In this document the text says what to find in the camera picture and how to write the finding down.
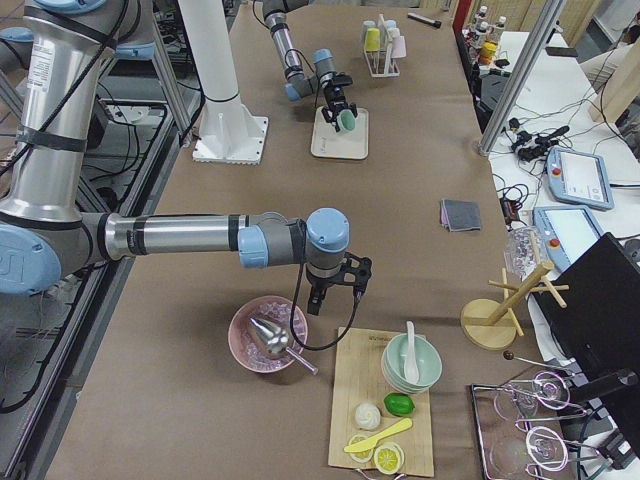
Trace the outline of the green plastic cup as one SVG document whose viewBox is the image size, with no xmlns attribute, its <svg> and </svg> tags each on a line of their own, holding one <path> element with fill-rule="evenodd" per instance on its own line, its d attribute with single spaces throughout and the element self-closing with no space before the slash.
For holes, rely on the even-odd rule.
<svg viewBox="0 0 640 480">
<path fill-rule="evenodd" d="M 356 116 L 349 109 L 344 109 L 339 112 L 336 117 L 335 130 L 337 133 L 350 132 L 356 127 Z"/>
</svg>

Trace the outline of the cream rabbit tray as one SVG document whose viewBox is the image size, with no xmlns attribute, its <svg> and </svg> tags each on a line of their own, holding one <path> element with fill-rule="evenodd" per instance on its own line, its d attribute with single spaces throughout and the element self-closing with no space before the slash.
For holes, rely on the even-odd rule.
<svg viewBox="0 0 640 480">
<path fill-rule="evenodd" d="M 311 154 L 315 157 L 362 160 L 368 156 L 369 147 L 369 111 L 358 108 L 355 128 L 352 131 L 342 129 L 336 132 L 334 126 L 327 123 L 318 107 L 315 113 L 311 139 Z"/>
</svg>

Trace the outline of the yellow plastic cup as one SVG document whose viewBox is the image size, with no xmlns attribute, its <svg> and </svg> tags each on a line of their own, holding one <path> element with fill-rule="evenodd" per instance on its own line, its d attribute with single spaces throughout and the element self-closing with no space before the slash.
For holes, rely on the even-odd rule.
<svg viewBox="0 0 640 480">
<path fill-rule="evenodd" d="M 378 52 L 380 45 L 380 30 L 377 27 L 369 27 L 364 36 L 364 51 L 368 53 Z"/>
</svg>

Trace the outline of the pink plastic cup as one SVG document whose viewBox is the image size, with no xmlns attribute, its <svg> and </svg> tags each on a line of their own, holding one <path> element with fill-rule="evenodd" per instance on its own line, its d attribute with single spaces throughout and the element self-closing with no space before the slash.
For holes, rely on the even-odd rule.
<svg viewBox="0 0 640 480">
<path fill-rule="evenodd" d="M 406 57 L 406 42 L 403 35 L 393 38 L 390 46 L 390 57 L 392 59 L 396 60 Z"/>
</svg>

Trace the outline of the grey plastic cup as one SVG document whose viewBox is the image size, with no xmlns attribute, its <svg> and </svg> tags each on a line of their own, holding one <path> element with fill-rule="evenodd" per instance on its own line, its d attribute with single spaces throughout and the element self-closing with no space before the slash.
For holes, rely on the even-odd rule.
<svg viewBox="0 0 640 480">
<path fill-rule="evenodd" d="M 366 36 L 367 31 L 370 28 L 375 28 L 376 27 L 376 23 L 372 20 L 365 20 L 362 23 L 362 28 L 361 28 L 361 37 L 364 38 Z"/>
</svg>

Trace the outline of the white plastic cup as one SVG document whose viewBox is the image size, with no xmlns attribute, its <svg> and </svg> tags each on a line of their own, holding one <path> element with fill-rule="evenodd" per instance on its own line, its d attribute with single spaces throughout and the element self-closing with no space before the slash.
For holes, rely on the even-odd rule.
<svg viewBox="0 0 640 480">
<path fill-rule="evenodd" d="M 401 36 L 400 30 L 397 27 L 390 27 L 387 29 L 387 35 L 391 40 L 399 38 Z"/>
</svg>

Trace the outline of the metal ice scoop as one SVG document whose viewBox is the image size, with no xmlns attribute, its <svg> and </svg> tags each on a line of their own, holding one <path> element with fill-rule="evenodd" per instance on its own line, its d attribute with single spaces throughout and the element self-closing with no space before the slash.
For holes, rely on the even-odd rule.
<svg viewBox="0 0 640 480">
<path fill-rule="evenodd" d="M 267 358 L 275 360 L 290 357 L 313 375 L 318 374 L 318 368 L 293 349 L 288 330 L 280 324 L 264 317 L 251 316 L 248 319 L 248 331 Z"/>
</svg>

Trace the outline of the pink bowl with ice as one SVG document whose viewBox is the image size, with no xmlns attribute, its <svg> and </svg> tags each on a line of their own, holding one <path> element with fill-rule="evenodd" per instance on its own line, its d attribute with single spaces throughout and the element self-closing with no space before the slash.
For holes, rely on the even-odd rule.
<svg viewBox="0 0 640 480">
<path fill-rule="evenodd" d="M 274 373 L 300 361 L 316 372 L 315 367 L 302 359 L 302 342 L 307 340 L 305 315 L 295 307 L 293 326 L 290 326 L 292 302 L 284 297 L 263 296 L 243 305 L 233 316 L 228 330 L 228 344 L 235 360 L 256 373 Z"/>
</svg>

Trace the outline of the white ceramic spoon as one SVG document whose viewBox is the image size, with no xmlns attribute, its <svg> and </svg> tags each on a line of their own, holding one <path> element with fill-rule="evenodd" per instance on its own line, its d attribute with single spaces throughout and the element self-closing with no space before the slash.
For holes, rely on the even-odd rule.
<svg viewBox="0 0 640 480">
<path fill-rule="evenodd" d="M 407 348 L 404 360 L 404 377 L 407 382 L 417 384 L 420 379 L 420 372 L 415 351 L 415 327 L 412 321 L 406 322 L 406 339 Z"/>
</svg>

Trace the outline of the green lime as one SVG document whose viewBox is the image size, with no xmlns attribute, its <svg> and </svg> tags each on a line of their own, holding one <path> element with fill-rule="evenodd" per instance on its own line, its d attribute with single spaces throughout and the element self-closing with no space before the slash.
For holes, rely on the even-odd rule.
<svg viewBox="0 0 640 480">
<path fill-rule="evenodd" d="M 410 416 L 415 410 L 415 404 L 410 396 L 403 393 L 389 393 L 383 399 L 386 410 L 393 416 Z"/>
</svg>

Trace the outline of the yellow plastic knife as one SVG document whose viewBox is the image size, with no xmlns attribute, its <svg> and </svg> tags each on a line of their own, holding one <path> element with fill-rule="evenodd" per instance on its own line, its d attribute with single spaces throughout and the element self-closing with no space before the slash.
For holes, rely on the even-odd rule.
<svg viewBox="0 0 640 480">
<path fill-rule="evenodd" d="M 411 418 L 402 418 L 401 420 L 397 421 L 393 425 L 383 429 L 382 431 L 376 434 L 373 434 L 365 438 L 364 440 L 346 445 L 343 448 L 343 452 L 348 454 L 351 454 L 351 453 L 355 454 L 355 453 L 361 453 L 361 452 L 366 452 L 368 450 L 372 450 L 376 447 L 376 445 L 380 440 L 383 440 L 385 438 L 389 438 L 393 435 L 407 431 L 412 427 L 413 427 L 413 421 Z"/>
</svg>

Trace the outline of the wooden mug tree stand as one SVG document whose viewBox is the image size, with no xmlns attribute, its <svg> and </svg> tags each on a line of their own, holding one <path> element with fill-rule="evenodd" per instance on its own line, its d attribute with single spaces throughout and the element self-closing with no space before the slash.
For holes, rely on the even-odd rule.
<svg viewBox="0 0 640 480">
<path fill-rule="evenodd" d="M 555 265 L 543 251 L 542 236 L 539 234 L 541 246 L 534 247 L 537 266 L 529 275 L 521 279 L 509 273 L 505 266 L 501 270 L 501 279 L 490 283 L 502 290 L 503 299 L 500 302 L 476 299 L 463 307 L 461 327 L 474 344 L 497 351 L 509 347 L 516 337 L 522 336 L 524 331 L 514 309 L 530 293 L 548 293 L 558 306 L 567 306 L 561 293 L 569 287 L 555 286 L 548 278 Z"/>
</svg>

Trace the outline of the black monitor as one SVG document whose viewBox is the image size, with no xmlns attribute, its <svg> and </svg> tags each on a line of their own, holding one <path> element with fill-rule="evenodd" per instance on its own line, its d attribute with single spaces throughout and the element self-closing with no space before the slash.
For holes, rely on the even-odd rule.
<svg viewBox="0 0 640 480">
<path fill-rule="evenodd" d="M 639 372 L 639 265 L 603 234 L 556 280 L 565 307 L 548 293 L 534 298 L 562 351 L 590 380 L 622 369 Z"/>
</svg>

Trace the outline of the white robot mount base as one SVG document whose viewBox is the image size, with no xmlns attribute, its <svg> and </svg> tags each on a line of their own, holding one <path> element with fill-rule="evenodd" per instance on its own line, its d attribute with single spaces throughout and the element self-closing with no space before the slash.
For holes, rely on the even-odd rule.
<svg viewBox="0 0 640 480">
<path fill-rule="evenodd" d="M 222 3 L 182 0 L 179 7 L 205 96 L 193 159 L 259 164 L 268 119 L 242 102 Z"/>
</svg>

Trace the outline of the aluminium frame post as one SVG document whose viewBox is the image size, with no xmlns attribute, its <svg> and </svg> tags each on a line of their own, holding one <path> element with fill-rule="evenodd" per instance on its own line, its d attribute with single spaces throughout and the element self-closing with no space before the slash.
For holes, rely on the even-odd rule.
<svg viewBox="0 0 640 480">
<path fill-rule="evenodd" d="M 507 125 L 509 114 L 519 98 L 541 51 L 552 36 L 566 0 L 547 0 L 521 50 L 496 108 L 478 144 L 478 153 L 488 157 L 501 130 Z"/>
</svg>

